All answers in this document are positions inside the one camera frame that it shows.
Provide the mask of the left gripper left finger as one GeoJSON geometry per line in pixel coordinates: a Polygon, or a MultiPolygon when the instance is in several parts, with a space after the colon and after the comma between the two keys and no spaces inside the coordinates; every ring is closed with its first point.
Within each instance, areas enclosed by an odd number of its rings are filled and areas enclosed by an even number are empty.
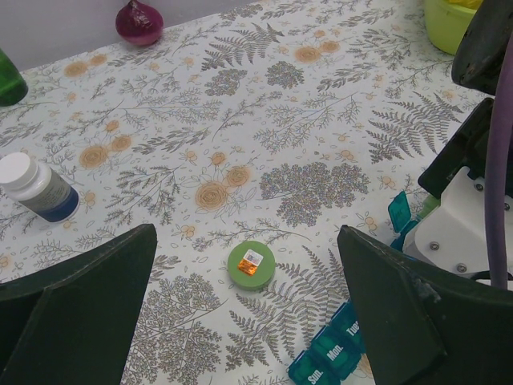
{"type": "Polygon", "coordinates": [[[156,255],[154,225],[1,285],[3,384],[118,384],[156,255]]]}

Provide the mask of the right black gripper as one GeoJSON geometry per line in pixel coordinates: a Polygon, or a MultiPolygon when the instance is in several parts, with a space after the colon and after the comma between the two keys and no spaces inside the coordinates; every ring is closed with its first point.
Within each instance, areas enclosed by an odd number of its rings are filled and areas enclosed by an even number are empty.
{"type": "Polygon", "coordinates": [[[493,105],[492,98],[485,98],[479,103],[418,178],[418,184],[429,194],[440,198],[462,167],[469,168],[467,175],[472,180],[485,177],[493,105]]]}

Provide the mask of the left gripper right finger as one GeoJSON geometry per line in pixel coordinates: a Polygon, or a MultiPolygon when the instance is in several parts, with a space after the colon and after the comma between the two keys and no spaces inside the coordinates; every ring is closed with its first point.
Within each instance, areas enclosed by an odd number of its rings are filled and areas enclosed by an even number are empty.
{"type": "Polygon", "coordinates": [[[512,292],[406,256],[353,227],[337,236],[377,384],[510,384],[512,292]]]}

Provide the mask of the teal weekly pill organizer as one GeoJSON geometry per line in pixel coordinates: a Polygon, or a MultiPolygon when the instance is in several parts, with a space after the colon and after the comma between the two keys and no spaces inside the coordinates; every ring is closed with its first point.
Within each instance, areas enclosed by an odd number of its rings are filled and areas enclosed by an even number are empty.
{"type": "MultiPolygon", "coordinates": [[[[402,252],[406,235],[419,223],[412,218],[406,192],[401,191],[389,204],[388,213],[395,238],[390,247],[402,252]]],[[[340,256],[329,250],[330,264],[334,265],[329,273],[336,273],[342,279],[338,288],[345,288],[344,302],[335,302],[336,309],[329,310],[328,321],[310,340],[304,349],[290,364],[288,376],[294,384],[341,384],[360,365],[366,356],[366,345],[357,320],[354,304],[349,298],[349,288],[345,281],[344,268],[340,256]]]]}

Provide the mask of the green bottle cap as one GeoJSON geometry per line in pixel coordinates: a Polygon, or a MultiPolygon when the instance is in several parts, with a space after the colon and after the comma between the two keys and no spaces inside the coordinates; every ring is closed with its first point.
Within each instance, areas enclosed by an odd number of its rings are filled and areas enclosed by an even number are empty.
{"type": "Polygon", "coordinates": [[[242,290],[258,291],[273,279],[276,259],[272,250],[259,241],[243,241],[232,249],[227,260],[228,275],[242,290]]]}

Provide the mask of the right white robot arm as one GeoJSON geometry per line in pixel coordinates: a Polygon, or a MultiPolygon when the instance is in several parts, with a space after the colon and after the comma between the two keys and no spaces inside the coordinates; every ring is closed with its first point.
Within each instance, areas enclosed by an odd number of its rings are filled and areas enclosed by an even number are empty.
{"type": "Polygon", "coordinates": [[[428,38],[454,56],[451,78],[488,95],[465,119],[418,183],[439,199],[460,168],[472,180],[485,177],[493,97],[512,34],[512,2],[484,1],[476,10],[448,1],[426,1],[428,38]]]}

